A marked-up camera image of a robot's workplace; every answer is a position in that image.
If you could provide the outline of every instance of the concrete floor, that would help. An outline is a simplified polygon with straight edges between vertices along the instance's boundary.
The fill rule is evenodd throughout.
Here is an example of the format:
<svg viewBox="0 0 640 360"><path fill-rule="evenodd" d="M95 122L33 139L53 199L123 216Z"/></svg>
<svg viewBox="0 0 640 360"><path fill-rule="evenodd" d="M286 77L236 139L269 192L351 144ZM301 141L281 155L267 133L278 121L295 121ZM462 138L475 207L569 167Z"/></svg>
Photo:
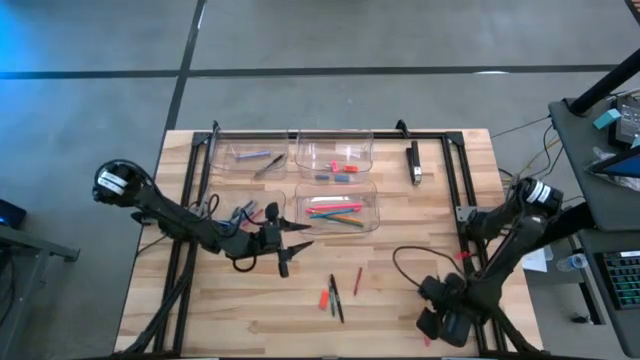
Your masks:
<svg viewBox="0 0 640 360"><path fill-rule="evenodd" d="M1 0L0 72L178 70L195 9L196 0ZM176 128L206 129L213 119L228 129L388 128L404 119L414 128L496 133L546 115L549 101L577 96L604 75L570 65L615 64L638 47L622 0L209 0L192 69L567 67L189 79ZM635 77L624 87L638 86ZM127 211L91 200L92 176L117 157L154 170L175 88L172 77L0 81L0 198L28 209L27 231L82 248L75 264L51 262L23 359L113 348L140 228ZM495 139L498 164L520 170L541 150L547 126ZM567 197L579 194L564 156L547 180ZM626 358L610 326L567 320L584 310L577 286L531 293L545 348ZM565 339L566 331L575 335Z"/></svg>

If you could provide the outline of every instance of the wooden table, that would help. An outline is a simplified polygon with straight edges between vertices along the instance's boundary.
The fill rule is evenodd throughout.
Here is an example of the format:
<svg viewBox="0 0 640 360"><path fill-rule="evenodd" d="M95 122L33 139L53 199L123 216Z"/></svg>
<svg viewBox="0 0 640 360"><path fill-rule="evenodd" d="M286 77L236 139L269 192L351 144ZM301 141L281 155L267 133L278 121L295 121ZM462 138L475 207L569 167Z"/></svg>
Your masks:
<svg viewBox="0 0 640 360"><path fill-rule="evenodd" d="M463 130L469 166L479 206L503 202L503 192L487 130ZM163 193L180 200L192 131L167 133L157 172ZM229 180L215 171L211 191L281 190L286 195L285 217L294 220L296 184L303 181L294 162L291 142L284 180ZM401 245L429 246L454 256L460 251L449 187L439 141L419 140L423 179L410 184L405 148L408 140L375 140L374 165L369 179L378 189L380 227L366 237L319 238L299 253L289 267L290 277L278 276L275 256L258 259L250 273L238 273L222 254L198 252L189 315L184 338L184 356L341 356L409 357L477 355L473 333L466 346L456 348L443 341L425 345L425 336L415 321L426 302L414 285L404 279L391 261ZM462 176L454 152L458 187L466 203ZM140 246L157 239L157 228L146 228ZM285 233L285 245L307 241L300 233ZM490 253L498 241L492 242ZM126 348L160 305L171 249L163 241L146 250L135 263L124 308L116 350ZM455 271L444 258L420 251L401 252L399 262L417 281L426 275L444 277ZM357 296L353 287L358 268L363 267ZM320 311L318 302L335 274L346 323ZM542 343L526 280L519 266L503 287L502 306L527 340ZM169 319L167 343L173 338L178 306ZM491 337L489 327L487 337Z"/></svg>

